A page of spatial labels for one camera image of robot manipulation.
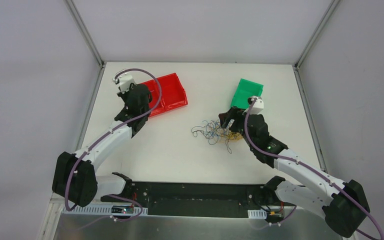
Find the cable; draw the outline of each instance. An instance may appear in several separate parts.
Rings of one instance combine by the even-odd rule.
[[[131,196],[131,199],[134,201],[136,200],[137,197],[138,195],[136,194],[136,192],[134,192],[133,195]]]
[[[287,219],[289,219],[292,216],[292,214],[295,212],[296,209],[297,209],[297,206],[294,206],[292,211],[282,221],[277,223],[279,225],[279,227],[281,226],[281,224],[283,224]],[[265,225],[263,227],[257,228],[257,227],[252,226],[251,224],[249,224],[249,225],[254,230],[263,230],[263,229],[271,226],[270,224],[267,224],[267,225]]]
[[[156,82],[156,85],[158,86],[158,92],[160,93],[158,95],[158,99],[156,101],[156,104],[150,109],[148,110],[147,112],[139,115],[139,116],[135,116],[133,117],[132,119],[129,119],[125,122],[122,122],[120,123],[119,125],[115,126],[113,129],[112,129],[112,132],[114,132],[115,130],[121,128],[122,126],[130,123],[130,122],[133,122],[137,119],[140,119],[148,114],[150,114],[157,106],[158,104],[160,103],[161,101],[161,96],[163,95],[163,91],[161,89],[161,85],[160,85],[160,82],[158,81],[158,79],[152,75],[151,73],[149,73],[148,71],[145,71],[143,69],[139,69],[139,68],[130,68],[130,69],[126,69],[126,70],[122,70],[120,72],[118,72],[116,75],[115,75],[115,79],[117,79],[120,75],[124,74],[124,73],[127,73],[127,72],[131,72],[131,71],[137,71],[137,72],[142,72],[142,73],[145,73],[145,74],[148,74],[152,79],[154,79],[154,81]],[[97,144],[99,144],[103,139],[105,139],[108,135],[110,135],[111,132],[107,132],[105,133],[104,135],[102,135],[100,138],[98,138],[98,140],[96,140],[94,143],[92,143],[90,145],[90,147],[87,148],[87,150],[90,152]],[[66,184],[66,187],[65,187],[65,194],[64,194],[64,205],[65,205],[65,209],[68,211],[68,212],[71,212],[76,206],[77,204],[74,204],[73,207],[70,207],[69,206],[69,192],[70,192],[70,185],[71,185],[71,182],[72,182],[72,179],[73,179],[73,175],[74,175],[74,172],[77,168],[77,166],[79,165],[79,163],[82,161],[82,159],[88,154],[87,151],[83,152],[83,154],[77,159],[77,161],[74,163],[69,175],[68,175],[68,179],[67,179],[67,184]]]
[[[136,214],[136,215],[133,215],[133,216],[131,216],[129,218],[125,218],[125,219],[116,218],[113,215],[110,215],[110,216],[105,215],[105,216],[101,216],[101,217],[99,217],[99,218],[89,222],[88,224],[85,224],[85,225],[81,226],[81,227],[74,228],[74,229],[67,229],[67,228],[63,228],[63,229],[65,231],[79,231],[81,229],[84,229],[84,228],[87,228],[87,227],[93,225],[94,223],[96,223],[96,222],[98,222],[98,221],[100,221],[102,219],[108,219],[108,218],[114,219],[115,222],[132,221],[132,220],[138,218],[144,212],[144,208],[142,207],[142,205],[139,204],[139,202],[135,201],[134,199],[128,199],[128,198],[124,198],[124,197],[117,196],[117,195],[108,195],[108,196],[110,196],[110,197],[112,197],[114,199],[118,199],[118,200],[122,200],[122,201],[125,201],[125,202],[129,202],[132,205],[136,205],[136,206],[138,206],[140,208],[140,212],[138,214]]]
[[[272,212],[272,209],[269,207],[269,206],[265,206],[266,208],[268,208],[268,210],[264,209],[264,207],[262,205],[258,205],[262,210],[264,210],[264,212],[266,213],[271,213]]]
[[[194,137],[198,137],[198,133],[201,133],[207,140],[209,145],[215,145],[217,143],[224,143],[227,151],[232,154],[232,149],[229,146],[229,142],[236,142],[242,139],[242,135],[239,132],[231,132],[229,128],[222,128],[220,126],[220,120],[204,120],[206,123],[204,126],[194,126],[190,130]]]
[[[252,104],[251,106],[249,106],[249,109],[248,111],[246,112],[246,115],[245,115],[245,121],[244,121],[244,130],[245,130],[245,136],[246,136],[246,139],[248,140],[249,144],[251,144],[251,146],[256,149],[257,151],[259,151],[260,153],[264,154],[264,155],[267,155],[267,156],[270,156],[270,157],[274,157],[274,158],[281,158],[281,159],[285,159],[285,160],[289,160],[289,161],[292,161],[296,164],[300,164],[302,165],[303,167],[307,168],[308,170],[310,170],[311,172],[315,173],[317,176],[319,176],[320,178],[322,178],[323,180],[325,180],[326,182],[328,182],[331,186],[333,186],[335,189],[337,189],[338,191],[340,191],[346,198],[348,198],[354,205],[356,205],[364,214],[366,214],[366,216],[371,220],[371,222],[374,224],[374,226],[376,227],[377,231],[379,232],[379,235],[380,235],[380,240],[384,240],[384,231],[382,230],[381,226],[379,225],[379,223],[376,221],[376,219],[363,207],[361,206],[356,200],[354,200],[354,198],[352,198],[350,195],[348,195],[348,193],[346,193],[342,188],[340,188],[338,185],[336,185],[334,182],[331,182],[329,180],[329,178],[325,177],[323,174],[321,174],[320,172],[318,172],[317,170],[315,170],[314,168],[312,168],[311,166],[305,164],[304,162],[302,161],[299,161],[297,162],[296,159],[293,159],[292,157],[288,157],[288,156],[281,156],[281,155],[277,155],[277,154],[273,154],[273,153],[270,153],[270,152],[266,152],[264,150],[261,150],[260,148],[258,148],[254,143],[253,141],[251,140],[250,138],[250,135],[248,134],[248,126],[247,126],[247,123],[248,123],[248,117],[250,116],[250,112],[251,112],[251,109],[253,108],[254,104],[256,103],[256,100],[257,99],[254,99],[252,101]],[[376,239],[370,235],[368,235],[367,233],[357,229],[357,232],[361,233],[362,235],[366,236],[367,238],[371,239],[371,240],[379,240],[379,239]]]

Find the silver metal surface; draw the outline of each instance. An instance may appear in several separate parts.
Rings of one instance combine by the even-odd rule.
[[[89,31],[86,28],[85,23],[82,20],[82,17],[79,14],[79,11],[76,8],[76,5],[74,4],[73,0],[64,0],[64,2],[68,8],[70,14],[73,17],[75,24],[78,27],[78,30],[80,31],[81,35],[83,36],[84,41],[86,42],[87,46],[89,47],[90,51],[92,52],[93,56],[95,57],[95,60],[97,61],[98,65],[100,67],[102,67],[104,65],[104,61],[102,60],[102,57],[99,54],[98,49],[95,46],[95,43],[92,40],[92,37],[89,34]]]
[[[320,217],[297,209],[280,227],[263,219],[144,216],[113,222],[99,216],[61,214],[54,240],[340,240]]]
[[[90,96],[89,105],[87,106],[86,116],[84,117],[84,121],[81,124],[80,135],[78,136],[76,148],[74,149],[74,151],[78,150],[82,147],[83,140],[84,140],[85,135],[86,135],[86,130],[88,129],[89,120],[91,119],[92,110],[94,109],[95,100],[97,99],[98,90],[99,90],[99,87],[101,85],[102,76],[104,75],[104,71],[105,71],[105,65],[103,65],[99,70],[99,73],[98,73],[98,76],[96,79],[96,83],[93,87],[93,91],[92,91],[92,94]]]
[[[304,106],[308,126],[310,127],[310,133],[312,141],[314,143],[315,153],[317,154],[318,163],[320,164],[320,169],[327,173],[328,170],[326,169],[325,159],[323,158],[322,148],[320,147],[319,138],[317,137],[316,127],[314,126],[309,100],[307,99],[306,91],[304,90],[304,85],[301,81],[300,73],[296,67],[293,67],[293,72],[295,73],[296,83],[298,84],[299,94],[301,95],[302,105]]]
[[[108,60],[105,63],[187,63],[187,64],[267,64],[267,65],[293,65],[294,62],[264,62],[264,61],[193,61],[193,60]]]
[[[323,17],[321,18],[321,21],[317,25],[317,27],[314,30],[314,33],[312,34],[310,40],[308,41],[307,45],[304,48],[304,51],[301,53],[301,56],[298,59],[298,62],[296,63],[296,66],[298,69],[303,64],[304,60],[306,59],[307,55],[309,54],[311,48],[313,47],[316,40],[319,38],[320,34],[322,33],[323,29],[325,28],[326,24],[328,23],[329,19],[335,12],[336,8],[338,7],[339,3],[341,3],[342,0],[332,0],[329,7],[327,8],[326,12],[324,13]]]
[[[62,210],[62,204],[50,203],[48,205],[45,219],[40,228],[39,236],[37,237],[38,240],[54,239]]]

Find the red tray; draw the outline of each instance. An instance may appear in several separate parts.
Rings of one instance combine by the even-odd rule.
[[[150,117],[188,105],[185,89],[176,73],[157,77],[157,79],[159,84],[161,84],[162,97],[158,106],[151,112]],[[149,103],[149,107],[152,108],[157,103],[158,96],[160,95],[157,83],[154,80],[149,80],[142,84],[146,85],[151,92],[152,101]]]

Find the metal frame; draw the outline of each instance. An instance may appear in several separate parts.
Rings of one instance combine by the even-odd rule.
[[[76,8],[76,5],[74,4],[73,0],[64,0],[67,9],[69,10],[71,16],[73,17],[74,22],[76,23],[81,35],[83,36],[83,39],[85,43],[87,44],[87,47],[91,51],[93,57],[95,58],[97,64],[100,67],[99,74],[96,79],[96,83],[94,84],[90,100],[87,107],[86,116],[84,117],[84,121],[81,126],[81,131],[78,136],[77,142],[76,142],[76,149],[79,149],[82,144],[83,140],[86,134],[86,130],[88,127],[88,123],[92,114],[92,110],[95,104],[96,97],[98,95],[99,86],[102,81],[102,77],[105,71],[106,62],[102,59],[98,49],[96,48],[94,41],[92,40],[92,37],[88,31],[88,29],[85,26],[85,23],[83,22],[79,11]],[[309,39],[308,43],[306,44],[302,54],[300,55],[298,61],[293,66],[293,71],[296,78],[296,83],[298,85],[299,94],[301,96],[302,104],[304,106],[305,115],[307,117],[308,125],[310,128],[311,137],[313,139],[314,147],[316,150],[317,158],[320,164],[320,168],[327,172],[325,159],[323,157],[323,153],[320,147],[319,139],[316,133],[316,128],[313,122],[313,117],[311,113],[311,107],[306,95],[305,87],[303,85],[303,82],[300,77],[300,66],[303,64],[305,59],[307,58],[308,54],[310,53],[312,47],[317,42],[317,39],[320,37],[321,33],[325,29],[329,19],[337,9],[338,5],[342,2],[342,0],[332,0],[329,7],[327,8],[326,12],[324,13],[322,19],[320,20],[320,23],[317,25],[316,29],[314,30],[311,38]],[[108,204],[103,202],[95,202],[95,204]],[[60,215],[63,211],[63,199],[59,196],[54,196],[51,198],[51,201],[49,203],[48,209],[46,211],[45,219],[42,223],[42,226],[40,228],[40,234],[38,236],[39,240],[52,240],[54,239],[54,235],[56,232],[56,228],[59,222]],[[351,238],[343,238],[344,240],[358,240],[357,234],[355,233]]]
[[[304,60],[307,58],[310,50],[314,46],[317,39],[320,37],[323,29],[325,29],[326,24],[328,23],[329,19],[334,14],[335,10],[337,9],[338,5],[341,2],[342,2],[342,0],[332,0],[332,2],[330,2],[329,7],[327,8],[326,12],[324,13],[323,17],[321,18],[320,22],[318,23],[317,27],[315,28],[310,40],[308,41],[307,45],[304,48],[304,51],[301,53],[301,56],[299,57],[298,61],[295,64],[295,67],[298,70],[300,69]]]
[[[310,103],[308,101],[303,82],[301,81],[300,73],[295,66],[293,67],[293,72],[295,73],[296,84],[298,85],[299,95],[301,95],[302,105],[304,105],[305,116],[307,117],[308,126],[310,127],[310,133],[312,141],[314,143],[315,154],[317,155],[318,163],[320,164],[320,169],[327,173],[328,170],[326,169],[326,163],[325,159],[323,158],[322,148],[320,147],[319,138],[317,137],[316,127],[314,125]]]
[[[82,17],[80,17],[80,14],[76,8],[76,5],[74,4],[73,0],[64,0],[64,2],[65,2],[65,5],[67,6],[67,9],[69,10],[71,16],[73,17],[74,22],[78,27],[78,30],[80,31],[81,35],[83,36],[83,39],[87,44],[87,47],[92,52],[93,57],[95,58],[98,65],[102,68],[102,66],[104,65],[104,61],[102,60],[102,57],[101,57],[100,53],[98,52],[98,49],[95,46],[95,43],[92,40],[92,37],[91,37],[88,29],[85,26],[85,23],[82,20]]]
[[[89,104],[87,106],[86,116],[84,117],[83,123],[81,124],[80,135],[78,136],[74,151],[82,147],[83,140],[86,135],[86,130],[88,129],[89,120],[91,119],[92,110],[94,109],[95,100],[97,99],[98,90],[101,85],[102,76],[104,75],[104,70],[105,64],[99,69],[99,73],[94,84],[92,94],[90,96]]]

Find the metal plate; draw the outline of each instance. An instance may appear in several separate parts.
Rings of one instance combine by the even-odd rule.
[[[144,216],[128,222],[102,219],[78,231],[67,230],[84,226],[99,218],[96,215],[61,214],[54,240],[340,240],[323,219],[303,209],[280,227],[263,219]]]

